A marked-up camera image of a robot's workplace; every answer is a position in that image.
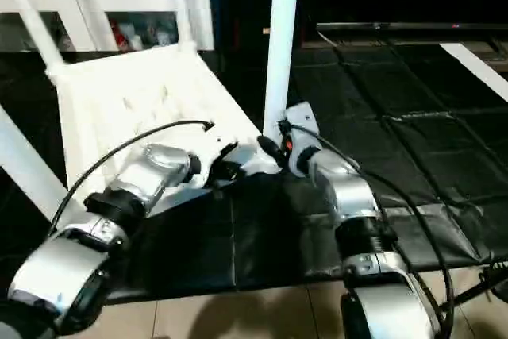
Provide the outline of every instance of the beige floor tile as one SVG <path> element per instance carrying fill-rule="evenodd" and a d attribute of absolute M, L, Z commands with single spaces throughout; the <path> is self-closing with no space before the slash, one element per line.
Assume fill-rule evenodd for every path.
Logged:
<path fill-rule="evenodd" d="M 430 287 L 430 290 L 434 293 L 436 300 L 441 303 L 446 299 L 445 293 L 445 282 L 443 280 L 443 274 L 441 272 L 425 272 L 420 273 L 425 283 Z M 477 268 L 460 268 L 452 269 L 450 271 L 453 281 L 453 290 L 455 295 L 465 291 L 469 288 L 469 285 L 479 282 L 478 269 Z"/>
<path fill-rule="evenodd" d="M 72 339 L 149 339 L 153 333 L 156 302 L 107 306 L 88 330 Z"/>
<path fill-rule="evenodd" d="M 346 292 L 340 281 L 315 283 L 308 286 L 317 332 L 320 339 L 344 337 L 341 317 L 341 296 Z"/>
<path fill-rule="evenodd" d="M 304 287 L 161 301 L 155 335 L 171 339 L 316 338 Z"/>
<path fill-rule="evenodd" d="M 478 283 L 477 274 L 478 270 L 475 271 L 476 277 L 470 277 L 469 284 L 464 281 L 464 288 Z M 508 304 L 492 294 L 489 297 L 482 294 L 461 305 L 460 309 L 477 338 L 508 339 Z"/>
<path fill-rule="evenodd" d="M 452 269 L 450 274 L 453 281 L 454 294 L 467 290 L 470 286 L 479 282 L 478 268 L 459 268 Z M 433 292 L 438 303 L 446 300 L 445 282 L 441 272 L 425 272 L 421 273 L 422 278 Z M 460 307 L 455 309 L 455 320 L 453 324 L 452 338 L 474 338 L 475 334 L 471 330 L 468 322 L 468 316 Z"/>

